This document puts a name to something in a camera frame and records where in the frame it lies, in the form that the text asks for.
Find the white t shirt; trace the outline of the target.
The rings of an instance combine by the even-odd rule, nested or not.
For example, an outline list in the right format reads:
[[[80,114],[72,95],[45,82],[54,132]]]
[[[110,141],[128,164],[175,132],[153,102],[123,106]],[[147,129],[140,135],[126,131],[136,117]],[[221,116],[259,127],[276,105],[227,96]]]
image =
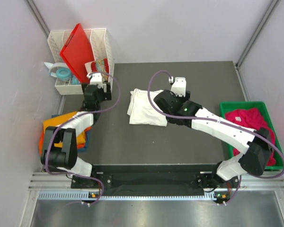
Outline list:
[[[166,117],[158,113],[150,104],[146,90],[135,88],[130,91],[131,98],[127,114],[129,124],[132,125],[153,125],[166,127]]]

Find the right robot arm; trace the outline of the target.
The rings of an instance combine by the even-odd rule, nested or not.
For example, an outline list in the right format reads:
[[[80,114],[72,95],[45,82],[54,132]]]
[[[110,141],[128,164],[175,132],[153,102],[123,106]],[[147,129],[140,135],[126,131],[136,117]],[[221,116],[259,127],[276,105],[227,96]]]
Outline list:
[[[163,90],[155,96],[154,103],[169,115],[168,122],[205,132],[239,151],[239,154],[217,164],[211,176],[212,183],[223,187],[230,179],[241,174],[261,176],[273,153],[268,144],[271,141],[269,130],[264,127],[258,130],[240,127],[189,98],[189,94],[177,97],[171,91]]]

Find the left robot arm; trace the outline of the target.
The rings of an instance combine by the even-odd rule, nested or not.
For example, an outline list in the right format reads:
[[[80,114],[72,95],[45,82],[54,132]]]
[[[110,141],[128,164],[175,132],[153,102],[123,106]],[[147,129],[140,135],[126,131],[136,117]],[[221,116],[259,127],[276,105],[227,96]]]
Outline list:
[[[98,179],[92,164],[78,157],[77,136],[93,126],[100,114],[110,110],[101,109],[101,103],[112,99],[111,84],[83,84],[83,102],[79,111],[58,126],[48,126],[44,132],[41,163],[51,175],[67,174],[80,177],[91,188]]]

